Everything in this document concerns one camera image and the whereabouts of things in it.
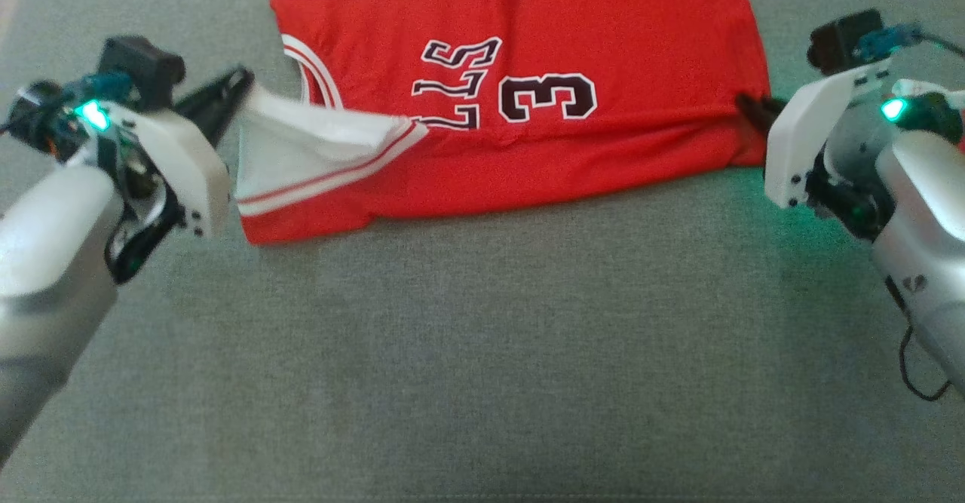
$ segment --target jersey number 3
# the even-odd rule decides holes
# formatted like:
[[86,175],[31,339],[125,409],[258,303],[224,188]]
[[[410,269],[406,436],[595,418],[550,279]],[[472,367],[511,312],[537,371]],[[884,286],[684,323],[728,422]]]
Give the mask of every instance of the jersey number 3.
[[[479,97],[489,67],[503,46],[499,37],[490,37],[482,43],[452,48],[445,42],[431,40],[425,45],[421,59],[448,69],[465,69],[461,75],[463,84],[447,86],[427,79],[412,84],[412,95],[442,93],[463,100],[455,105],[459,119],[442,117],[413,117],[427,126],[454,130],[479,128],[479,104],[472,103]],[[530,121],[531,109],[562,106],[562,118],[582,121],[596,111],[596,86],[580,73],[547,73],[541,77],[503,77],[499,83],[499,114],[506,122],[520,124]]]

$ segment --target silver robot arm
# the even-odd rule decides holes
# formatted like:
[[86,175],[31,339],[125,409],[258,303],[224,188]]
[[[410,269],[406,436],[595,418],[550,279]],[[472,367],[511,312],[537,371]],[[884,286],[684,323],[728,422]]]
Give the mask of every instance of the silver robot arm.
[[[902,378],[914,395],[937,400],[952,385],[965,393],[965,155],[955,146],[965,94],[908,80],[889,94],[884,88],[892,53],[925,38],[917,24],[882,29],[876,11],[821,26],[809,57],[827,76],[801,87],[772,124],[755,125],[767,128],[769,199],[833,216],[872,243],[873,262],[909,322]],[[921,107],[899,117],[916,98]],[[746,102],[738,100],[742,110]],[[907,376],[913,335],[948,375],[931,395]]]
[[0,220],[0,468],[117,299],[104,249],[124,202],[102,170],[56,170]]
[[235,68],[173,104],[183,76],[182,59],[147,39],[112,38],[99,73],[31,84],[0,126],[57,163],[0,218],[0,469],[118,286],[172,229],[211,236],[227,216],[215,145],[254,80]]
[[931,132],[908,132],[878,157],[878,173],[895,214],[873,243],[875,265],[909,332],[965,392],[965,155]]

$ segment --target red basketball jersey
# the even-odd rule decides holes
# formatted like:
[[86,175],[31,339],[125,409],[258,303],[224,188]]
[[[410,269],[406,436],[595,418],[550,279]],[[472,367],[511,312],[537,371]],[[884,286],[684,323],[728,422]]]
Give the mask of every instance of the red basketball jersey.
[[[305,99],[428,130],[371,173],[302,198],[283,180],[239,184],[254,243],[574,200],[763,158],[734,107],[739,91],[768,92],[748,0],[271,4]],[[286,196],[272,204],[274,191]]]

